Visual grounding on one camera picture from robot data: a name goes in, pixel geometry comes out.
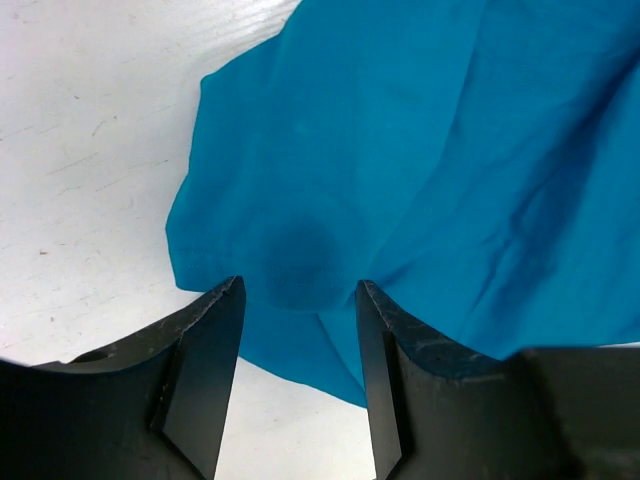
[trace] black plastic part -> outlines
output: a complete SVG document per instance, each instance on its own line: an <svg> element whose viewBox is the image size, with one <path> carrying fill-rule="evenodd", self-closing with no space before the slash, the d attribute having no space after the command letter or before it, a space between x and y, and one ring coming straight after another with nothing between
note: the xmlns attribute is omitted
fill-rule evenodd
<svg viewBox="0 0 640 480"><path fill-rule="evenodd" d="M640 479L640 349L499 362L372 282L356 304L378 480Z"/></svg>
<svg viewBox="0 0 640 480"><path fill-rule="evenodd" d="M232 278L70 364L0 362L0 478L213 479L244 308Z"/></svg>

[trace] blue fabric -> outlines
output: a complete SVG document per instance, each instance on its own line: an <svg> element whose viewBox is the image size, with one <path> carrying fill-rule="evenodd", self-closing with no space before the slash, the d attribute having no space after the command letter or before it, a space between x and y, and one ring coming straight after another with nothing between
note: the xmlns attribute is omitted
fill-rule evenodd
<svg viewBox="0 0 640 480"><path fill-rule="evenodd" d="M242 354L363 404L353 290L496 358L640 340L640 1L304 0L202 81L167 233Z"/></svg>

